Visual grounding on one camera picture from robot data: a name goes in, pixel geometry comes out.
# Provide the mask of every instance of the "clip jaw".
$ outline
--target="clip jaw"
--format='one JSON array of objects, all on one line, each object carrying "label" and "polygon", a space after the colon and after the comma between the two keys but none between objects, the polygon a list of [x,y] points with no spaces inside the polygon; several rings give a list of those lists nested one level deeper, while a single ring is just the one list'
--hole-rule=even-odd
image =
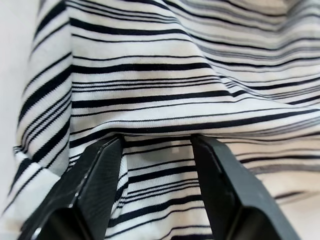
[{"label": "clip jaw", "polygon": [[118,135],[88,146],[22,226],[18,240],[102,240],[122,159]]},{"label": "clip jaw", "polygon": [[191,137],[204,206],[216,240],[299,240],[264,185],[229,148]]}]

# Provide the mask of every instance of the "white wall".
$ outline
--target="white wall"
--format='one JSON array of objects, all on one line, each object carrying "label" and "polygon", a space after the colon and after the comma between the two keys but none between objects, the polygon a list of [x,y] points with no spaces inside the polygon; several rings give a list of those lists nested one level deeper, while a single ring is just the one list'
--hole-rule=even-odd
[{"label": "white wall", "polygon": [[12,147],[38,2],[0,0],[0,209],[18,167]]}]

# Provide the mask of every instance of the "black clip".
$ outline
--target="black clip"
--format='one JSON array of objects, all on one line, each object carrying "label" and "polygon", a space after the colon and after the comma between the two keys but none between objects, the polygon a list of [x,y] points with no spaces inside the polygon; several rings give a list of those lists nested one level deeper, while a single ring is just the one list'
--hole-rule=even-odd
[{"label": "black clip", "polygon": [[212,137],[191,137],[215,240],[299,240],[264,185]]}]

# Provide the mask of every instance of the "striped fabric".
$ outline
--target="striped fabric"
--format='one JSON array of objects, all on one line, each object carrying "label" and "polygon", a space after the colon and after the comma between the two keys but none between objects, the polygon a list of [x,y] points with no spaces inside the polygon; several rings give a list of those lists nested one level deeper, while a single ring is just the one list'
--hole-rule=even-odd
[{"label": "striped fabric", "polygon": [[320,193],[320,1],[47,0],[37,22],[1,239],[115,133],[105,239],[213,239],[194,133],[226,143],[281,206]]}]

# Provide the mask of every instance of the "black and white striped fabric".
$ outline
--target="black and white striped fabric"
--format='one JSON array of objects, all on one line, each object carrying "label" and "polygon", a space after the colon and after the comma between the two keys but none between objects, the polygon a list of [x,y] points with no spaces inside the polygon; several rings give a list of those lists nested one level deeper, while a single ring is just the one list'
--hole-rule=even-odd
[{"label": "black and white striped fabric", "polygon": [[37,19],[1,239],[115,133],[105,239],[213,239],[194,133],[226,143],[281,205],[320,193],[320,1],[47,0]]}]

